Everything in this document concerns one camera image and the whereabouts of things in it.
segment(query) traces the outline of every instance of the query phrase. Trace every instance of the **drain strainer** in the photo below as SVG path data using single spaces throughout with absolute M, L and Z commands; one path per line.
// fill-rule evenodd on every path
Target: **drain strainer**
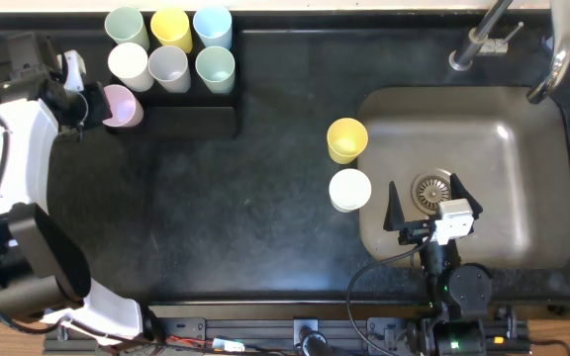
M 440 202 L 451 199 L 450 174 L 442 169 L 433 169 L 420 174 L 413 182 L 413 201 L 426 214 L 436 213 Z

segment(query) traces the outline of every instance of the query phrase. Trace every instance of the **gray sink basin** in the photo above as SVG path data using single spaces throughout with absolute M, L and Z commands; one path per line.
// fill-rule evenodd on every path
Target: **gray sink basin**
M 562 114 L 552 100 L 528 103 L 526 91 L 386 88 L 366 97 L 358 120 L 369 142 L 357 165 L 373 194 L 360 210 L 360 234 L 375 258 L 411 248 L 382 228 L 390 181 L 412 221 L 448 199 L 448 173 L 456 173 L 484 209 L 475 232 L 457 241 L 463 262 L 554 268 L 570 260 L 570 162 Z

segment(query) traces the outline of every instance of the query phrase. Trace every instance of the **cup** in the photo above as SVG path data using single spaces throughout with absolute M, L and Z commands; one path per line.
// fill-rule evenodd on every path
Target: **cup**
M 233 91 L 235 57 L 229 50 L 219 46 L 205 48 L 197 55 L 195 69 L 211 92 L 227 94 Z
M 223 6 L 203 8 L 193 17 L 195 32 L 204 46 L 222 46 L 230 49 L 233 45 L 233 16 Z
M 176 46 L 165 45 L 154 50 L 148 58 L 148 71 L 171 93 L 186 93 L 190 89 L 188 57 Z
M 108 127 L 130 128 L 139 124 L 144 117 L 143 106 L 134 93 L 122 85 L 105 87 L 105 95 L 111 109 L 111 118 L 103 121 Z
M 335 163 L 351 162 L 366 148 L 366 143 L 368 143 L 366 128 L 356 119 L 339 119 L 327 132 L 329 156 Z
M 150 30 L 162 45 L 174 45 L 186 53 L 193 50 L 188 15 L 179 8 L 156 12 L 150 20 Z
M 153 85 L 153 77 L 147 69 L 148 55 L 137 44 L 118 44 L 109 53 L 109 70 L 131 90 L 143 92 Z
M 357 169 L 343 169 L 330 181 L 329 195 L 334 208 L 349 213 L 362 208 L 371 198 L 371 181 Z
M 105 32 L 116 44 L 138 44 L 148 50 L 150 43 L 143 14 L 130 7 L 118 8 L 105 18 Z

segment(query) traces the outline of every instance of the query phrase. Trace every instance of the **countertop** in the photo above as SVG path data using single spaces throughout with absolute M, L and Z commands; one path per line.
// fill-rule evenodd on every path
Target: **countertop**
M 0 61 L 7 59 L 5 36 L 39 29 L 77 49 L 90 77 L 109 83 L 112 42 L 102 15 L 5 19 Z M 340 301 L 352 275 L 373 259 L 359 238 L 357 213 L 331 205 L 328 184 L 343 167 L 328 156 L 327 128 L 355 117 L 364 97 L 383 87 L 535 85 L 548 69 L 539 45 L 550 34 L 548 12 L 508 15 L 497 31 L 525 20 L 509 53 L 455 72 L 447 56 L 480 19 L 237 14 L 240 135 L 146 141 L 99 128 L 81 143 L 59 143 L 49 213 L 81 247 L 93 278 L 123 297 L 159 304 Z M 0 81 L 6 73 L 0 68 Z M 570 69 L 555 100 L 570 143 Z M 493 273 L 496 302 L 570 301 L 570 263 Z M 356 291 L 366 302 L 426 299 L 417 269 L 376 268 Z

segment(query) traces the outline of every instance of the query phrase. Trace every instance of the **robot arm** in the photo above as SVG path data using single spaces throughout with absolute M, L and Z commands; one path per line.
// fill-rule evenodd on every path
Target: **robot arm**
M 82 251 L 51 221 L 49 155 L 59 134 L 111 117 L 100 83 L 85 84 L 76 51 L 56 55 L 34 33 L 8 39 L 13 71 L 0 84 L 0 312 L 23 322 L 85 325 L 126 339 L 164 340 L 152 312 L 91 278 Z M 6 132 L 7 149 L 4 149 Z M 101 345 L 116 341 L 101 336 Z

